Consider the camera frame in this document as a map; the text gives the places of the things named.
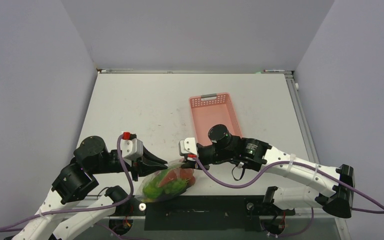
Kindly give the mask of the clear zip top bag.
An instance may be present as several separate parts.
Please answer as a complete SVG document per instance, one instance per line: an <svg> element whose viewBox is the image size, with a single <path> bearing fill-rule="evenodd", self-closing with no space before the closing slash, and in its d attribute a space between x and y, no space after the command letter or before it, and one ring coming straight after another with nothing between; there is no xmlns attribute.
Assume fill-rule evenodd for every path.
<svg viewBox="0 0 384 240"><path fill-rule="evenodd" d="M164 202L176 198L195 185L197 178L191 168L182 168L181 159L168 163L167 169L145 177L135 192L135 198L143 203Z"/></svg>

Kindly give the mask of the green grape bunch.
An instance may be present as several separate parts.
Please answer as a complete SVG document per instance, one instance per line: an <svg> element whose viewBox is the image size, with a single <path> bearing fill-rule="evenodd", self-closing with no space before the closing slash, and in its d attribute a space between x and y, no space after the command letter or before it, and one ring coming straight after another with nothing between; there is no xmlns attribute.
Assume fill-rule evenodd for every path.
<svg viewBox="0 0 384 240"><path fill-rule="evenodd" d="M183 194L188 188L188 183L188 179L177 178L158 186L157 182L152 180L143 187L142 193L148 202L166 201Z"/></svg>

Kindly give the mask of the pink plastic basket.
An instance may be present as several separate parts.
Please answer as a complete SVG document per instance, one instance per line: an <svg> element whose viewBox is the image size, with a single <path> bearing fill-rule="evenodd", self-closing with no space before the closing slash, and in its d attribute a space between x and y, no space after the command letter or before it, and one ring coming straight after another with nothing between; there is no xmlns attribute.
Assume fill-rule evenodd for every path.
<svg viewBox="0 0 384 240"><path fill-rule="evenodd" d="M223 124L234 136L242 136L231 96L227 92L192 96L189 106L196 141L204 146L211 145L208 138L209 130L218 124Z"/></svg>

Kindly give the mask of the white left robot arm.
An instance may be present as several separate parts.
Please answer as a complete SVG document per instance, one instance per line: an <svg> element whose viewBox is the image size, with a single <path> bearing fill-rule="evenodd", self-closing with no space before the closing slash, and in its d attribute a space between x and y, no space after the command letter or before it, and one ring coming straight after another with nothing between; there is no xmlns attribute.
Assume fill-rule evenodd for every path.
<svg viewBox="0 0 384 240"><path fill-rule="evenodd" d="M150 153L136 135L124 132L115 150L109 151L100 136L89 136L73 152L73 158L53 181L51 188L35 215L12 225L1 227L1 232L17 229L13 240L69 240L84 232L104 217L123 215L128 211L134 195L133 182L168 168L167 161ZM125 173L130 191L119 185L110 186L103 196L87 208L76 208L99 182L96 174Z"/></svg>

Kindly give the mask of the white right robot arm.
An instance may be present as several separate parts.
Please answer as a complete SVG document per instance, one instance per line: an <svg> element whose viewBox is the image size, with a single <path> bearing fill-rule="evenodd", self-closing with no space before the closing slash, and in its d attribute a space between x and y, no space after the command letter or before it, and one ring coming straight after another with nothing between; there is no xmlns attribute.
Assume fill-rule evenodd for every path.
<svg viewBox="0 0 384 240"><path fill-rule="evenodd" d="M352 216L355 171L352 166L320 165L288 154L255 138L232 135L223 124L208 132L211 144L203 146L193 137L179 141L179 154L187 169L208 171L210 165L231 163L242 170L253 170L257 176L270 173L301 184L296 188L270 186L262 207L269 214L295 208L318 208L343 219Z"/></svg>

